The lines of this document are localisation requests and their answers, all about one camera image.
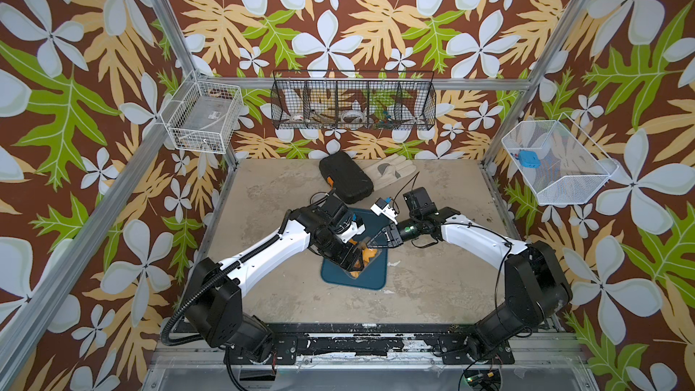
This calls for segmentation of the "orange cookie pile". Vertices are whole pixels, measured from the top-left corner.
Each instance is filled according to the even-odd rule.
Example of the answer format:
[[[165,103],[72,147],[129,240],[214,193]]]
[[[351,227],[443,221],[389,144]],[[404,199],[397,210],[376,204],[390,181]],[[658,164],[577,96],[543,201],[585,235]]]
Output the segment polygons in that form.
[[[371,262],[376,260],[380,256],[380,251],[378,249],[363,249],[362,250],[362,256],[361,260],[358,261],[358,269],[355,271],[350,272],[349,274],[353,279],[358,278],[367,267],[370,266]]]

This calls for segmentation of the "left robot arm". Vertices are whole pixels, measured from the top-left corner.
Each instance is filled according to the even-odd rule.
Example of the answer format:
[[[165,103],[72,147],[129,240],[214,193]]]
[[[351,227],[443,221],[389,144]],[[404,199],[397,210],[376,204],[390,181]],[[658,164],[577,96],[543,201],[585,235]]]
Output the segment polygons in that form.
[[[365,229],[363,218],[333,193],[286,211],[280,226],[248,249],[220,262],[205,258],[195,265],[160,341],[177,347],[204,340],[211,348],[237,350],[252,362],[267,360],[275,336],[265,322],[244,313],[244,296],[278,266],[309,248],[345,271],[362,271],[364,247],[354,238]]]

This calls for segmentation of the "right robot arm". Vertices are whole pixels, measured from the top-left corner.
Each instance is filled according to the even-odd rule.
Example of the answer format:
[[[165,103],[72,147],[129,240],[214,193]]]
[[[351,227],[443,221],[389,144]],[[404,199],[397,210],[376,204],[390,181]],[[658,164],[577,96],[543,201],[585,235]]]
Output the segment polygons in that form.
[[[366,242],[369,249],[397,248],[428,235],[430,246],[445,242],[472,253],[496,271],[493,312],[466,332],[463,345],[442,355],[481,362],[496,356],[509,339],[533,331],[565,308],[573,293],[554,249],[544,242],[512,239],[481,226],[459,211],[439,208],[424,188],[404,195],[409,217],[392,221]]]

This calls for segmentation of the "teal plastic tray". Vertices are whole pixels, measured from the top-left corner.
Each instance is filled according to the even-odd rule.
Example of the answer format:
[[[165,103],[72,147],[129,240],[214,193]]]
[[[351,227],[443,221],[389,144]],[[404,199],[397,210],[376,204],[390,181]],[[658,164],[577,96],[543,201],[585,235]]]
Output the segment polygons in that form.
[[[352,210],[362,218],[366,228],[364,233],[354,237],[358,243],[373,238],[382,228],[391,223],[387,217],[377,216],[371,210],[354,207]],[[366,269],[357,277],[353,277],[351,273],[347,273],[336,264],[324,260],[320,269],[320,277],[323,282],[327,283],[379,291],[385,287],[387,282],[387,261],[387,251],[378,250],[378,254],[370,260]]]

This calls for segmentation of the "black plastic tool case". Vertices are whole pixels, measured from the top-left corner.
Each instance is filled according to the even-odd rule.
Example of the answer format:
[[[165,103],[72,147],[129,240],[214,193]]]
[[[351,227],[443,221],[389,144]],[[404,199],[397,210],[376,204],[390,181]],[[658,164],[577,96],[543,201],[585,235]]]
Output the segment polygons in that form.
[[[324,157],[320,161],[319,169],[335,195],[347,205],[356,204],[374,192],[373,181],[344,151]]]

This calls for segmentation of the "white tape roll in basket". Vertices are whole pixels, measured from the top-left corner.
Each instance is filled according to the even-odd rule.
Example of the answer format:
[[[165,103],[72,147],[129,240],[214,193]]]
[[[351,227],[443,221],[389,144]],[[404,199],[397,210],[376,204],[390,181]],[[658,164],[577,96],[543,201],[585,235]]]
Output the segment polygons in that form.
[[[349,124],[361,124],[367,120],[367,115],[360,110],[344,110],[340,113],[340,121]]]

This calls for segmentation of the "blue object in basket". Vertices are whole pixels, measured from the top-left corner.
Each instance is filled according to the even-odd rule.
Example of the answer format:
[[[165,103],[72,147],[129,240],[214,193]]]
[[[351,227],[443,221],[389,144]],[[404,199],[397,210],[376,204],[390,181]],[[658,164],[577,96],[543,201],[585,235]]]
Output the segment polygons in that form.
[[[516,159],[523,168],[537,169],[541,167],[539,156],[532,150],[520,150],[516,155]]]

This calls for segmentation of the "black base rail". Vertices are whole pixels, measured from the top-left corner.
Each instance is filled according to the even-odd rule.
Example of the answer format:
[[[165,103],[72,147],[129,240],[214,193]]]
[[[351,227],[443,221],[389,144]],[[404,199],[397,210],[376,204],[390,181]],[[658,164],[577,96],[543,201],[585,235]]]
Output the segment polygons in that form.
[[[298,365],[302,358],[345,355],[350,360],[387,360],[401,354],[443,365],[515,362],[507,340],[486,346],[474,326],[465,324],[267,323],[225,344],[235,365]]]

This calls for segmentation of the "aluminium frame post right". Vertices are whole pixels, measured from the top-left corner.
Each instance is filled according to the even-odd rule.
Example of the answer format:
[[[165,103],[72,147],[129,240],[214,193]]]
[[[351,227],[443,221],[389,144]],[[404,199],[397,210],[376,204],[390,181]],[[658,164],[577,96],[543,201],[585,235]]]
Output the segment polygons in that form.
[[[539,56],[537,65],[528,76],[526,87],[523,90],[519,89],[518,97],[511,105],[510,111],[505,116],[504,121],[501,123],[497,133],[490,142],[490,146],[485,152],[483,162],[481,163],[484,168],[488,168],[488,166],[495,161],[502,147],[502,139],[515,127],[517,120],[523,116],[526,106],[533,101],[534,94],[540,88],[541,79],[548,73],[552,60],[563,47],[589,1],[590,0],[569,0],[568,6],[559,18],[559,23],[551,33],[548,43]]]

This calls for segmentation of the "aluminium frame post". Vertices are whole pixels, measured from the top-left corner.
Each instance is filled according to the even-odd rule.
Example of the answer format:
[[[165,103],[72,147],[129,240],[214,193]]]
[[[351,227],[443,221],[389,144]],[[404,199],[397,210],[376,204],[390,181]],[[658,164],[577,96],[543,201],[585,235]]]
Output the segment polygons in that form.
[[[197,69],[194,64],[193,55],[190,49],[186,45],[185,37],[181,31],[179,24],[176,21],[173,8],[168,0],[150,0],[155,14],[157,16],[157,21],[161,26],[161,30],[169,41],[171,52],[174,58],[179,61],[181,71],[184,74],[183,80],[191,72],[202,74]],[[238,159],[235,152],[232,149],[231,142],[228,148],[228,152],[222,155],[226,160],[226,163],[231,168],[231,170],[236,170],[238,167]]]
[[[490,146],[485,152],[483,162],[481,163],[484,168],[488,168],[488,166],[495,161],[502,147],[502,139],[515,127],[517,120],[523,116],[526,106],[533,101],[534,94],[540,88],[541,79],[548,73],[552,60],[563,47],[589,1],[590,0],[569,0],[568,6],[559,18],[559,23],[551,33],[548,43],[539,56],[537,65],[528,76],[526,87],[523,90],[519,89],[518,97],[511,105],[510,111],[505,116],[504,121],[501,123],[497,133],[490,142]]]

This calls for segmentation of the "aluminium frame post left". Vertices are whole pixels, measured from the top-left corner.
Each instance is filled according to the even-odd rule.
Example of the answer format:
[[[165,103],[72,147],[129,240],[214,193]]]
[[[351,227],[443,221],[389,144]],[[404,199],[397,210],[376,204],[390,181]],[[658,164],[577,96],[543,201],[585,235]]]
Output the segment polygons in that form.
[[[155,14],[157,16],[157,21],[161,26],[161,30],[169,41],[171,52],[174,58],[179,61],[181,71],[184,74],[183,80],[191,72],[202,74],[197,69],[194,64],[193,55],[190,49],[186,45],[185,37],[181,31],[179,24],[176,21],[173,8],[168,0],[150,0]],[[231,142],[228,148],[228,152],[222,155],[226,160],[226,163],[231,168],[231,170],[236,170],[238,167],[238,159],[235,152],[232,149]]]

